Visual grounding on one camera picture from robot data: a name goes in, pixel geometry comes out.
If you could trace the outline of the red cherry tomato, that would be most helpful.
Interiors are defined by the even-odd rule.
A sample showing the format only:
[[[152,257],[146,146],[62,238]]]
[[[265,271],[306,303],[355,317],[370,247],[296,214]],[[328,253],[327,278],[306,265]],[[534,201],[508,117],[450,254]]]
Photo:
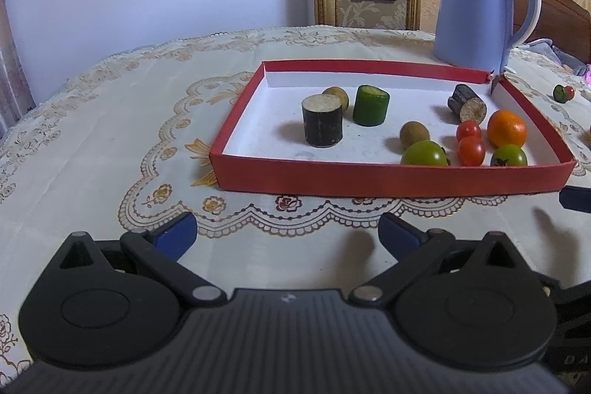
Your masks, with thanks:
[[[458,144],[457,157],[463,166],[480,166],[486,155],[485,144],[477,136],[463,138]]]
[[[474,120],[461,122],[456,130],[456,139],[458,142],[469,137],[476,137],[478,139],[482,138],[480,125]]]

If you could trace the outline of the green tomato right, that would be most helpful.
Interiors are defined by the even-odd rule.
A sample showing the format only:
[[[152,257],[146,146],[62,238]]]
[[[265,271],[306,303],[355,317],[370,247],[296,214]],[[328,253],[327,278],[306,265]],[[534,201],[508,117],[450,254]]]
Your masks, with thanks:
[[[490,165],[492,167],[523,167],[528,165],[528,158],[518,145],[506,144],[495,150]]]

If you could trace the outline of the green tomato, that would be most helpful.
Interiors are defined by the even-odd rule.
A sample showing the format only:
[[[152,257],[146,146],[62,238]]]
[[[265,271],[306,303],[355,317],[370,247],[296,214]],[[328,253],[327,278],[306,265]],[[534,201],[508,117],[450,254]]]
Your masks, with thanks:
[[[415,142],[403,154],[402,165],[448,166],[448,155],[442,146],[431,140]]]
[[[518,145],[506,144],[495,150],[490,165],[492,167],[523,167],[528,165],[528,158]]]

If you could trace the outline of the orange tangerine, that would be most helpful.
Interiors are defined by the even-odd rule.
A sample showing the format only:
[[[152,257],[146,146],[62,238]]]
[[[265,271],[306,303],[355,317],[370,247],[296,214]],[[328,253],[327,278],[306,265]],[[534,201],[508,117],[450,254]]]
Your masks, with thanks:
[[[487,136],[495,148],[509,144],[523,147],[527,135],[528,129],[525,122],[509,110],[495,111],[487,124]]]

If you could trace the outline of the green tomato left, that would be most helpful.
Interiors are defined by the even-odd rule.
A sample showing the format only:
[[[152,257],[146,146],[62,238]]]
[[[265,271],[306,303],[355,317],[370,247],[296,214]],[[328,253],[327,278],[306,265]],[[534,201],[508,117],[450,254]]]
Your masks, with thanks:
[[[448,166],[448,155],[442,146],[431,140],[415,142],[403,154],[402,165]]]

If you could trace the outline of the small red tomato on table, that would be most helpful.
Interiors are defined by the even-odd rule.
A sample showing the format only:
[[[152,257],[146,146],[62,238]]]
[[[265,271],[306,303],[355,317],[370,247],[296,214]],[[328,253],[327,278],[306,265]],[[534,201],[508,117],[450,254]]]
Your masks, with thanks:
[[[564,91],[568,100],[572,100],[575,97],[576,91],[572,86],[565,86]]]

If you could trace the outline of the small green fruit on table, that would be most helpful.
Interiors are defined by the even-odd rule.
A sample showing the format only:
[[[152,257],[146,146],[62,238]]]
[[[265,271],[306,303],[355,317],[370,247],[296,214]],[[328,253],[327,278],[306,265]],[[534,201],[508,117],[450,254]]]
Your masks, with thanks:
[[[570,99],[570,96],[569,96],[568,92],[566,91],[565,87],[560,84],[558,84],[554,87],[552,96],[556,102],[561,103],[561,104],[566,103]]]

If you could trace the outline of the green cucumber piece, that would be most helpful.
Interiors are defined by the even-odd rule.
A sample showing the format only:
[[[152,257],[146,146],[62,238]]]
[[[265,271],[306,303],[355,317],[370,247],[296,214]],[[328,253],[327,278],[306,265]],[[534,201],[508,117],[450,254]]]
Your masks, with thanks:
[[[353,121],[361,126],[375,127],[386,120],[390,94],[376,86],[361,85],[356,91]]]

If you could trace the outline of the dark sugarcane piece upright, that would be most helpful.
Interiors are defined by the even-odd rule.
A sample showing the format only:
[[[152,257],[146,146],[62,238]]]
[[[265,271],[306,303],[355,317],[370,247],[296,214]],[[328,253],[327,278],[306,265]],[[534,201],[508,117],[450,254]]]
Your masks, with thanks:
[[[332,94],[315,94],[301,101],[305,141],[313,147],[332,147],[342,140],[342,102]]]

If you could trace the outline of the red cardboard box lid tray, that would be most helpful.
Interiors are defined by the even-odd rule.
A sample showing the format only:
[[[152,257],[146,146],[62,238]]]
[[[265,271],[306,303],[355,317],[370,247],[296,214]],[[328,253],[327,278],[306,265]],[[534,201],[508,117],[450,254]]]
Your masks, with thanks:
[[[389,92],[384,124],[344,123],[339,144],[304,140],[301,101],[338,86]],[[396,143],[418,120],[451,145],[456,126],[446,102],[458,84],[471,86],[490,110],[507,109],[527,124],[524,167],[405,166]],[[544,193],[560,190],[576,160],[545,116],[506,78],[437,64],[361,59],[266,61],[246,84],[209,151],[218,185],[228,191],[320,197],[426,198]]]

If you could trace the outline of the wooden bed headboard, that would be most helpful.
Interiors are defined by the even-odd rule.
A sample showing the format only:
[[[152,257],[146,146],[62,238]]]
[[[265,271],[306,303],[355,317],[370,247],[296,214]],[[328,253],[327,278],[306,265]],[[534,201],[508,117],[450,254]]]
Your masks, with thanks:
[[[590,13],[573,0],[542,0],[536,28],[526,42],[551,39],[580,61],[590,61]]]

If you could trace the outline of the blue electric kettle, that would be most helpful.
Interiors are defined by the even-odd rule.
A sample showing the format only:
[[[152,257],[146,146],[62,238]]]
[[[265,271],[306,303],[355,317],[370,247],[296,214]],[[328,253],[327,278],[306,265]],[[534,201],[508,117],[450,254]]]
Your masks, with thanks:
[[[513,30],[514,0],[440,0],[434,55],[453,66],[501,74],[510,51],[538,24],[542,0],[527,0],[521,27]]]

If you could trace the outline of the pink floral curtain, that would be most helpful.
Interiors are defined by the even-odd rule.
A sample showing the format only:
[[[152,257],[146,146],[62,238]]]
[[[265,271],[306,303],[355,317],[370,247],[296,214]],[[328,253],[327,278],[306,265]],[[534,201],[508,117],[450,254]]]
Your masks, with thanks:
[[[0,8],[0,132],[4,137],[36,104],[13,40],[5,0]]]

